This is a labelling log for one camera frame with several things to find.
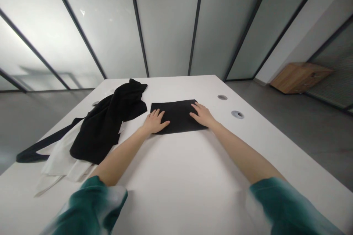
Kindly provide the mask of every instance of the cabinet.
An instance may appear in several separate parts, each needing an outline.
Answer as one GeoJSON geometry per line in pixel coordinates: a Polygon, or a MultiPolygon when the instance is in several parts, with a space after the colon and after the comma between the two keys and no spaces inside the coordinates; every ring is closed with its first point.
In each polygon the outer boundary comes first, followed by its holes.
{"type": "Polygon", "coordinates": [[[301,94],[332,72],[333,70],[316,64],[290,63],[270,85],[285,94],[301,94]]]}

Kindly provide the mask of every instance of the green sleeve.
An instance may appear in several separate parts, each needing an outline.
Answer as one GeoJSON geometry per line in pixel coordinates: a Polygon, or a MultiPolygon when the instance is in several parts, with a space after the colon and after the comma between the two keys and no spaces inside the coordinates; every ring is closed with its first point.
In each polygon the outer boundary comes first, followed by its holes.
{"type": "Polygon", "coordinates": [[[107,187],[98,176],[91,177],[42,234],[110,234],[127,196],[124,187],[107,187]]]}
{"type": "Polygon", "coordinates": [[[250,187],[272,224],[272,235],[344,235],[288,182],[263,179],[250,187]]]}

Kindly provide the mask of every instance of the person's left hand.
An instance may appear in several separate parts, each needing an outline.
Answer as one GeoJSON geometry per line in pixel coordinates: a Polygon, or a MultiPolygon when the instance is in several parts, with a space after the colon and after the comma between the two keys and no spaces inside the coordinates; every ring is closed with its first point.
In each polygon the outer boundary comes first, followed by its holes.
{"type": "Polygon", "coordinates": [[[145,123],[142,126],[147,133],[157,133],[162,129],[167,127],[170,121],[166,121],[161,124],[162,117],[164,115],[164,111],[159,114],[159,109],[153,110],[146,118],[145,123]]]}

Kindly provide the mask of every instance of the frosted glass panel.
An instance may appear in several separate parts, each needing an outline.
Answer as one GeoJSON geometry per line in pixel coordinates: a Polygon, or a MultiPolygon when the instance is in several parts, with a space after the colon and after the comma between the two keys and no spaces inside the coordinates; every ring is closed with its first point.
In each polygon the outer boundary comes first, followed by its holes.
{"type": "Polygon", "coordinates": [[[132,0],[68,0],[108,78],[147,77],[132,0]]]}
{"type": "Polygon", "coordinates": [[[302,0],[262,0],[228,75],[252,78],[302,0]]]}
{"type": "Polygon", "coordinates": [[[18,90],[15,86],[9,83],[4,77],[0,76],[0,91],[18,90]]]}
{"type": "Polygon", "coordinates": [[[0,68],[28,91],[66,89],[2,18],[0,68]]]}
{"type": "Polygon", "coordinates": [[[62,0],[0,0],[0,6],[70,88],[103,81],[62,0]]]}
{"type": "Polygon", "coordinates": [[[197,0],[137,0],[151,77],[188,74],[197,0]]]}
{"type": "Polygon", "coordinates": [[[223,79],[257,0],[201,0],[191,75],[223,79]]]}
{"type": "Polygon", "coordinates": [[[353,22],[326,46],[311,63],[334,70],[307,93],[346,108],[353,102],[353,22]]]}

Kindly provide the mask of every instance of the black garment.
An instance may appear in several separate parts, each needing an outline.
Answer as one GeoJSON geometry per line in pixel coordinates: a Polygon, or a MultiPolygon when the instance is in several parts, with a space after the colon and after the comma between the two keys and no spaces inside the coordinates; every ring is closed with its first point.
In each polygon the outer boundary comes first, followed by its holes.
{"type": "Polygon", "coordinates": [[[196,110],[191,106],[196,100],[184,100],[169,103],[152,103],[151,112],[155,109],[160,109],[160,112],[165,111],[162,123],[170,121],[170,124],[156,134],[170,134],[194,130],[203,130],[207,127],[199,124],[190,116],[190,112],[197,114],[196,110]]]}
{"type": "Polygon", "coordinates": [[[50,144],[60,140],[66,133],[68,133],[77,123],[79,123],[83,118],[75,118],[71,125],[55,132],[54,134],[38,141],[33,144],[31,147],[25,149],[23,152],[20,152],[16,156],[16,162],[19,163],[34,163],[46,161],[49,158],[49,155],[41,155],[36,153],[37,151],[49,146],[50,144]]]}
{"type": "Polygon", "coordinates": [[[71,156],[100,164],[112,146],[118,143],[121,123],[147,111],[146,104],[141,100],[146,87],[146,84],[130,79],[113,95],[100,101],[85,117],[70,149],[71,156]]]}

